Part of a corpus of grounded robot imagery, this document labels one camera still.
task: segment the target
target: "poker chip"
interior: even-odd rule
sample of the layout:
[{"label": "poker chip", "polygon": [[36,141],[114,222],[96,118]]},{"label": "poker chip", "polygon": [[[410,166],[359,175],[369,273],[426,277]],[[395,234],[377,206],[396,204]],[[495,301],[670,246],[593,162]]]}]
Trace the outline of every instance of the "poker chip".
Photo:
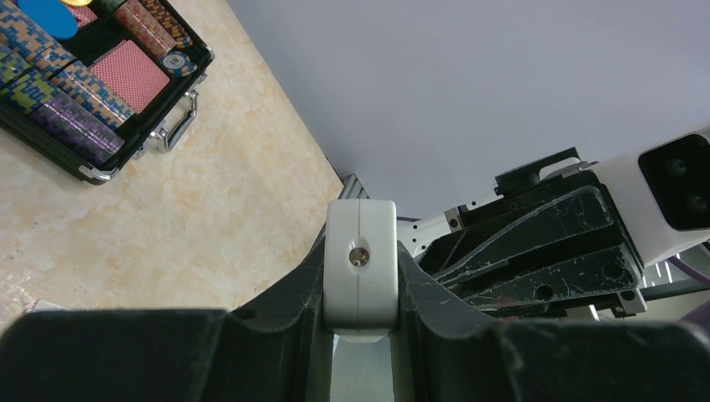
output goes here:
[{"label": "poker chip", "polygon": [[179,48],[187,48],[193,44],[185,28],[160,4],[158,0],[139,0],[143,7],[165,28],[177,42]]},{"label": "poker chip", "polygon": [[29,119],[95,165],[105,163],[124,141],[64,92],[33,111]]},{"label": "poker chip", "polygon": [[172,76],[187,77],[197,71],[198,67],[182,52],[172,51],[160,59],[160,65]]},{"label": "poker chip", "polygon": [[[7,47],[0,45],[0,52]],[[22,56],[13,51],[5,54],[0,61],[0,87],[5,87],[10,81],[24,74],[25,70],[29,69],[29,64]]]},{"label": "poker chip", "polygon": [[27,74],[0,90],[5,102],[24,115],[36,111],[58,93],[59,90],[35,70],[28,70]]},{"label": "poker chip", "polygon": [[52,78],[52,83],[111,130],[135,114],[125,100],[79,61],[61,70]]}]

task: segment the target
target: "beige table surface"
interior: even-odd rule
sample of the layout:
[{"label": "beige table surface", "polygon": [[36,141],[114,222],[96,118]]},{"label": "beige table surface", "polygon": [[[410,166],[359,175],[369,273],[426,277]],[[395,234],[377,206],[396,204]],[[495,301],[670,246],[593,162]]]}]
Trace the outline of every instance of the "beige table surface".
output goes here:
[{"label": "beige table surface", "polygon": [[172,0],[217,55],[198,119],[101,187],[0,132],[0,329],[70,308],[245,303],[303,258],[342,185],[224,0]]}]

